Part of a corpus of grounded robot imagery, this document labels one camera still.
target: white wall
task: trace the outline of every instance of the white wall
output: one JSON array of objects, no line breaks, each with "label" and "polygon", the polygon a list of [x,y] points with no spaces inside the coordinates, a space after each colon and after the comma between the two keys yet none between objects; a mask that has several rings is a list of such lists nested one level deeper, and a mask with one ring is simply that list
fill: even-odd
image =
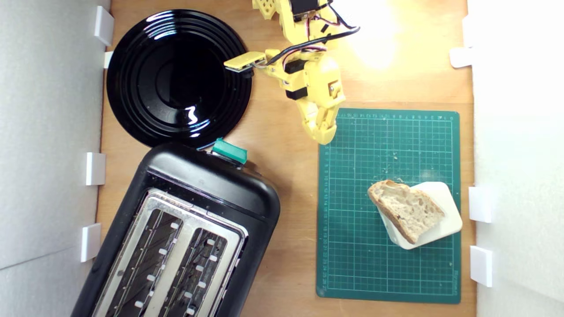
[{"label": "white wall", "polygon": [[493,287],[478,316],[564,316],[564,5],[469,0],[475,185],[492,194]]},{"label": "white wall", "polygon": [[109,0],[0,1],[0,315],[69,315],[95,220],[87,152],[100,147],[105,47],[92,34]]}]

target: black toaster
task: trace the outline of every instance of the black toaster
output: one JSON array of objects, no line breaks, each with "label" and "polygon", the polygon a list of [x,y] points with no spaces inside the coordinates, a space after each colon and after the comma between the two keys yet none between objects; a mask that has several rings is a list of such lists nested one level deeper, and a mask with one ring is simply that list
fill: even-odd
[{"label": "black toaster", "polygon": [[279,213],[269,182],[224,152],[155,147],[72,316],[238,316]]}]

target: white coaster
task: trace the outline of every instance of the white coaster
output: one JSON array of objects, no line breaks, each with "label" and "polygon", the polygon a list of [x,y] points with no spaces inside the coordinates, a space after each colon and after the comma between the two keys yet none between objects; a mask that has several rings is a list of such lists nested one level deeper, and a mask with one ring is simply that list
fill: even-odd
[{"label": "white coaster", "polygon": [[444,212],[444,218],[441,222],[437,223],[426,233],[422,234],[416,244],[409,243],[394,224],[378,209],[380,217],[386,226],[386,230],[393,243],[401,246],[405,250],[411,250],[422,246],[424,244],[439,240],[443,237],[455,234],[462,229],[462,218],[456,208],[454,199],[452,198],[451,191],[445,183],[441,182],[425,182],[413,186],[431,197],[431,199],[440,207]]}]

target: bread crust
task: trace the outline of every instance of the bread crust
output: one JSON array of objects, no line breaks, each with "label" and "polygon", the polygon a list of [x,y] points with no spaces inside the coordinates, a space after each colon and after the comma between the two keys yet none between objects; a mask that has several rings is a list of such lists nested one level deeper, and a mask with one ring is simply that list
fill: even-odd
[{"label": "bread crust", "polygon": [[[398,186],[401,187],[404,190],[409,190],[409,187],[405,184],[397,184],[392,180],[382,180],[381,182],[377,182],[375,184],[373,184],[372,186],[370,186],[370,188],[368,189],[368,197],[370,197],[370,200],[372,200],[372,202],[378,206],[379,210],[386,216],[386,218],[388,218],[393,224],[394,226],[398,229],[399,233],[402,235],[402,237],[404,237],[409,243],[411,244],[416,244],[417,240],[414,239],[412,236],[409,236],[409,234],[406,231],[406,228],[402,225],[402,223],[399,221],[398,218],[395,217],[394,213],[388,208],[386,207],[386,205],[380,200],[380,197],[375,197],[374,195],[374,189],[381,186],[381,185],[388,185],[388,186]],[[422,192],[422,191],[418,191],[418,193],[422,194],[423,196],[425,196],[426,198],[429,199],[429,201],[432,203],[432,206],[435,208],[436,211],[438,211],[440,214],[442,214],[444,216],[444,212],[440,209],[439,206],[437,206],[435,204],[435,202],[433,201],[433,199],[431,199],[431,197],[429,195],[427,195],[426,193]]]}]

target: cable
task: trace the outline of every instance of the cable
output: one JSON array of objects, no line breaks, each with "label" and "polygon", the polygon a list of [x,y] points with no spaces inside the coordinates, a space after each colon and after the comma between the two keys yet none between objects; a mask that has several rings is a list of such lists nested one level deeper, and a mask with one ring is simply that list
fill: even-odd
[{"label": "cable", "polygon": [[306,37],[307,40],[310,40],[310,18],[308,17],[306,20]]},{"label": "cable", "polygon": [[297,44],[297,45],[294,45],[294,46],[287,47],[282,52],[278,53],[273,58],[271,58],[268,61],[268,63],[265,64],[265,66],[272,65],[272,63],[281,59],[282,57],[284,57],[286,54],[290,53],[293,50],[305,49],[307,46],[311,46],[311,45],[317,44],[317,43],[322,43],[322,42],[327,43],[328,41],[331,41],[331,40],[334,40],[334,39],[343,38],[343,37],[352,35],[352,34],[358,32],[358,31],[360,31],[360,27],[355,27],[355,28],[348,30],[347,32],[334,34],[334,35],[330,35],[330,36],[325,36],[325,37],[320,37],[320,38],[312,39],[311,41],[307,41],[307,42],[304,42],[304,43],[301,43],[301,44]]},{"label": "cable", "polygon": [[340,27],[340,26],[342,25],[340,22],[337,22],[337,23],[331,22],[331,21],[329,21],[329,20],[327,20],[327,19],[324,19],[324,18],[320,17],[319,15],[315,15],[315,16],[314,16],[314,20],[321,20],[321,21],[323,21],[323,22],[325,22],[325,23],[327,23],[327,24],[329,24],[329,25],[332,25],[332,26],[334,26],[334,27]]},{"label": "cable", "polygon": [[339,15],[339,13],[337,12],[337,10],[335,10],[335,9],[331,6],[331,3],[330,3],[330,2],[327,3],[327,6],[328,6],[328,7],[331,9],[331,11],[333,11],[333,13],[335,14],[335,16],[337,17],[337,21],[339,21],[340,23],[342,23],[342,24],[345,26],[345,28],[347,28],[347,29],[349,29],[349,30],[352,30],[352,29],[356,28],[356,27],[351,27],[350,25],[348,25],[348,23],[345,22],[345,20],[341,17],[341,15]]},{"label": "cable", "polygon": [[326,52],[327,48],[323,47],[323,46],[308,46],[305,47],[301,50],[293,50],[290,53],[286,54],[286,56],[284,57],[284,59],[282,60],[282,69],[286,69],[286,60],[294,53],[302,51],[302,50],[312,50],[313,52]]}]

